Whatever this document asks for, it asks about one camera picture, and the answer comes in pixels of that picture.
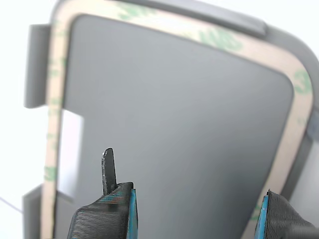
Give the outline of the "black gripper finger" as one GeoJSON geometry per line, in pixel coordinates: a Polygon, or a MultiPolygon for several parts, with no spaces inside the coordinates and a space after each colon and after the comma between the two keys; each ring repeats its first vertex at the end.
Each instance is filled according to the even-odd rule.
{"type": "Polygon", "coordinates": [[[133,182],[118,184],[112,148],[102,156],[103,195],[73,215],[69,239],[137,239],[138,208],[133,182]]]}
{"type": "Polygon", "coordinates": [[[283,196],[268,191],[255,227],[256,239],[317,239],[319,229],[304,220],[283,196]]]}

